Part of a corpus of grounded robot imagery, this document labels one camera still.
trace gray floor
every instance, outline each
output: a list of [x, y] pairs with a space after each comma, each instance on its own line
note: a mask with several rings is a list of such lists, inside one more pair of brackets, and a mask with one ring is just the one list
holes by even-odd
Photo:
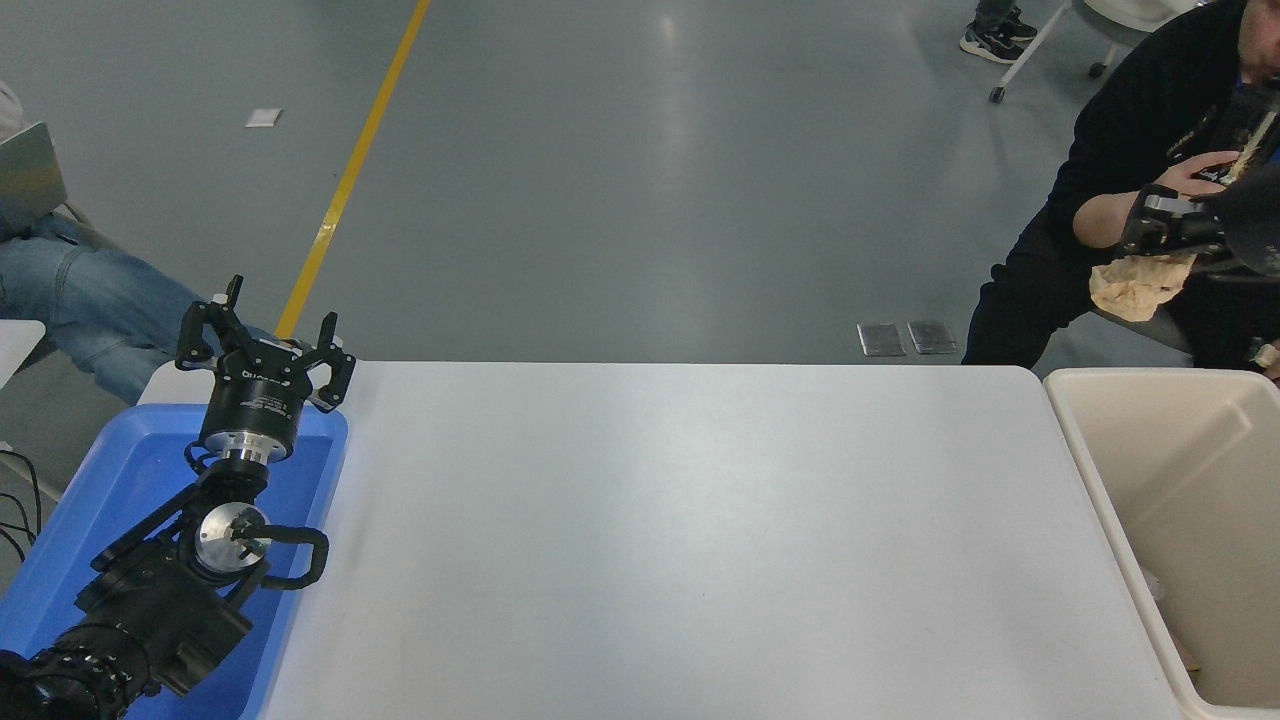
[[[99, 229], [201, 293], [246, 275], [270, 328], [413, 5], [8, 3], [0, 78]], [[955, 363], [867, 359], [855, 327], [963, 342], [1107, 47], [1068, 17], [992, 105], [969, 10], [434, 0], [298, 334], [337, 310], [376, 360]], [[1037, 370], [1184, 363], [1089, 316]], [[122, 407], [54, 357], [0, 439], [64, 487]]]

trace wire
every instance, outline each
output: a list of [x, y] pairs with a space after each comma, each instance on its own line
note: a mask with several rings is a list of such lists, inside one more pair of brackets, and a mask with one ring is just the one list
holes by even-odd
[[20, 454], [14, 452], [12, 450], [0, 450], [0, 455], [8, 455], [9, 457], [17, 457], [18, 460], [22, 460], [27, 465], [27, 471], [31, 474], [31, 493], [36, 496], [36, 534], [38, 536], [45, 529], [44, 528], [44, 524], [45, 524], [45, 520], [44, 520], [45, 510], [44, 510], [44, 507], [41, 507], [41, 502], [40, 502], [40, 483], [36, 482], [36, 466], [32, 465], [31, 460], [26, 455], [20, 455]]
[[23, 524], [22, 532], [26, 533], [28, 538], [32, 538], [32, 542], [35, 542], [36, 534], [31, 532], [31, 520], [27, 518], [27, 506], [23, 505], [22, 501], [18, 500], [15, 496], [12, 496], [6, 492], [0, 492], [0, 497], [12, 500], [13, 503], [18, 506], [18, 512], [22, 514], [22, 524]]
[[9, 544], [13, 546], [13, 551], [18, 553], [18, 562], [26, 562], [27, 553], [22, 551], [22, 546], [18, 544], [18, 541], [13, 539], [13, 536], [9, 534], [9, 530], [0, 530], [0, 536], [4, 536], [4, 539], [9, 541]]
[[192, 470], [195, 470], [195, 473], [197, 475], [204, 475], [205, 470], [209, 469], [209, 465], [205, 465], [205, 460], [209, 460], [210, 457], [216, 457], [218, 454], [216, 452], [206, 452], [206, 454], [201, 455], [200, 457], [196, 457], [195, 454], [191, 452], [191, 450], [193, 447], [200, 447], [200, 441], [193, 441], [193, 442], [188, 443], [187, 447], [183, 448], [182, 454], [187, 459], [187, 465]]
[[18, 530], [19, 533], [27, 536], [27, 544], [33, 544], [36, 542], [36, 533], [31, 532], [31, 528], [14, 525], [13, 523], [0, 523], [0, 528], [9, 528], [10, 530]]

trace hand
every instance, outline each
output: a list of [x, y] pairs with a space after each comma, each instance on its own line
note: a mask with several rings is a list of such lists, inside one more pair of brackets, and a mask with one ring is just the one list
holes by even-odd
[[1219, 150], [1216, 152], [1204, 152], [1188, 158], [1165, 170], [1158, 178], [1156, 178], [1156, 184], [1176, 190], [1180, 195], [1189, 197], [1222, 192], [1226, 187], [1217, 184], [1216, 182], [1202, 181], [1194, 176], [1196, 173], [1212, 168], [1213, 165], [1234, 163], [1239, 156], [1240, 154], [1236, 150]]

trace shoe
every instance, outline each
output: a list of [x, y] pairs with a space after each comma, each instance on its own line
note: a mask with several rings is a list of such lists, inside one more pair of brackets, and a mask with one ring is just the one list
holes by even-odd
[[973, 24], [965, 29], [964, 37], [960, 38], [960, 49], [1004, 65], [1012, 65], [1023, 54], [1021, 46], [1001, 32], [1001, 28], [996, 28], [993, 32], [977, 32], [973, 29]]
[[1039, 31], [1024, 23], [1020, 19], [1021, 14], [1023, 9], [1014, 5], [1014, 9], [1009, 12], [1009, 17], [1005, 18], [1005, 22], [1000, 23], [1000, 32], [1014, 42], [1029, 42], [1036, 40], [1036, 33]]

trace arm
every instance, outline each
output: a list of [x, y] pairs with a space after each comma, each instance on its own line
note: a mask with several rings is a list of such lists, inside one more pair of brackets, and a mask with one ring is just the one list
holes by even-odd
[[[1234, 150], [1204, 152], [1183, 160], [1165, 170], [1156, 184], [1176, 190], [1183, 196], [1211, 195], [1221, 192], [1222, 186], [1202, 181], [1196, 173], [1213, 165], [1222, 165], [1239, 158]], [[1138, 191], [1096, 195], [1084, 201], [1071, 218], [1071, 231], [1080, 245], [1087, 247], [1111, 247], [1120, 241], [1129, 210], [1138, 199]]]

